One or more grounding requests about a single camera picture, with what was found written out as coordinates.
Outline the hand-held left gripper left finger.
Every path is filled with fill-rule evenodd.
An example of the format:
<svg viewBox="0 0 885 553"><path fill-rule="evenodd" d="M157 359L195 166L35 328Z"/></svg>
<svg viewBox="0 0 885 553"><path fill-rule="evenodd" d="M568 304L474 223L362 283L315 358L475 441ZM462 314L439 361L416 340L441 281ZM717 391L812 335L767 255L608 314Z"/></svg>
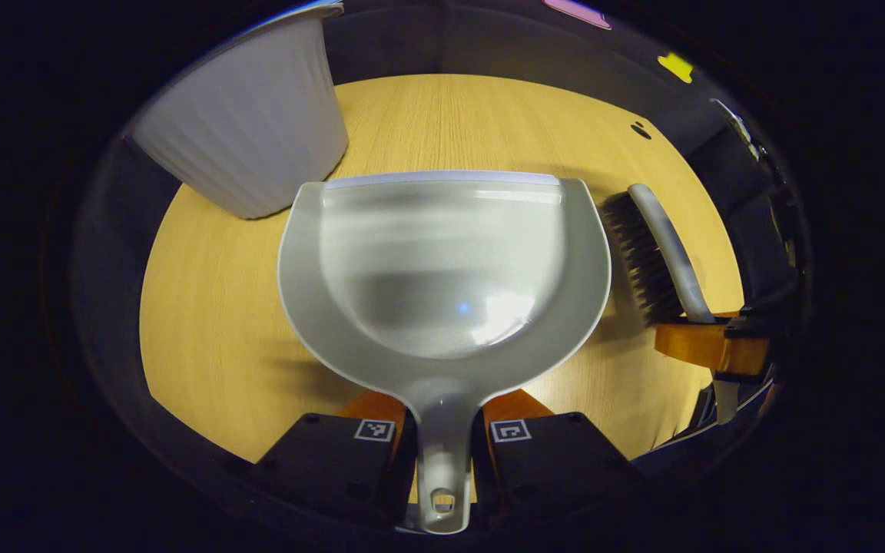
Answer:
<svg viewBox="0 0 885 553"><path fill-rule="evenodd" d="M363 392L335 414L303 414L255 465L255 483L292 506L394 526L413 486L416 425L400 400Z"/></svg>

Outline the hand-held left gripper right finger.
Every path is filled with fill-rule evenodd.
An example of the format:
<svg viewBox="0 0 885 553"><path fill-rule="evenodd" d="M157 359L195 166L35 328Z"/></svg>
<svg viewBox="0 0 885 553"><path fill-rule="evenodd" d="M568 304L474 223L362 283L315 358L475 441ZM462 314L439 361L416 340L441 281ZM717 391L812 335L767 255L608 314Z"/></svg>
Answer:
<svg viewBox="0 0 885 553"><path fill-rule="evenodd" d="M625 504L646 479L580 412L552 413L524 391L496 396L472 427L473 531L526 528Z"/></svg>

